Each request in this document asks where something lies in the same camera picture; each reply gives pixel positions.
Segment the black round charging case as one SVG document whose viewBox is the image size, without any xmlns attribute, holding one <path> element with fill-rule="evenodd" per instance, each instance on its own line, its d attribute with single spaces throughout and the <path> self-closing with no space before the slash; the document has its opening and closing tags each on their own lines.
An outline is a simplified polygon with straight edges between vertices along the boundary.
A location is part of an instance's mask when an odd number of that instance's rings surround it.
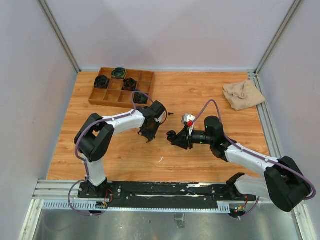
<svg viewBox="0 0 320 240">
<path fill-rule="evenodd" d="M 177 138 L 177 134 L 176 134 L 176 132 L 175 132 L 174 130 L 168 131 L 168 132 L 166 133 L 166 135 L 167 135 L 167 140 L 168 140 L 169 142 L 172 142 L 172 141 L 174 141 L 174 140 Z"/>
</svg>

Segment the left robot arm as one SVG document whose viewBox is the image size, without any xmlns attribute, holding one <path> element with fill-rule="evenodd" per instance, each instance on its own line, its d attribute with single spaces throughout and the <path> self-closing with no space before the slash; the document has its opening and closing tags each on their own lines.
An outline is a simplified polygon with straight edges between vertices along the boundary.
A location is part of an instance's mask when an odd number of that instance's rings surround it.
<svg viewBox="0 0 320 240">
<path fill-rule="evenodd" d="M 138 134 L 151 142 L 162 123 L 167 110 L 162 103 L 155 101 L 151 106 L 134 107 L 134 109 L 113 115 L 100 116 L 93 113 L 74 138 L 75 155 L 85 166 L 85 180 L 79 185 L 79 198 L 102 199 L 113 191 L 116 199 L 121 193 L 108 182 L 104 167 L 104 156 L 110 146 L 112 137 L 122 132 L 139 129 Z"/>
</svg>

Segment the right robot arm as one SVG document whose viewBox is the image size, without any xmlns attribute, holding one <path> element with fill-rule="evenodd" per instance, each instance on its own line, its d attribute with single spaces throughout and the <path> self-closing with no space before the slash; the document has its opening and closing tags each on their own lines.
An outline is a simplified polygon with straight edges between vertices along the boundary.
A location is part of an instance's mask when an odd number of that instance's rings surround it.
<svg viewBox="0 0 320 240">
<path fill-rule="evenodd" d="M 204 120 L 204 130 L 195 130 L 195 118 L 186 114 L 183 129 L 176 133 L 167 132 L 167 140 L 176 147 L 185 150 L 193 145 L 208 145 L 212 154 L 225 162 L 238 164 L 258 174 L 252 177 L 238 173 L 229 179 L 227 196 L 238 200 L 243 195 L 252 195 L 269 199 L 284 212 L 290 212 L 304 200 L 316 196 L 316 188 L 302 174 L 295 161 L 284 156 L 271 157 L 250 150 L 225 135 L 223 124 L 216 116 Z"/>
</svg>

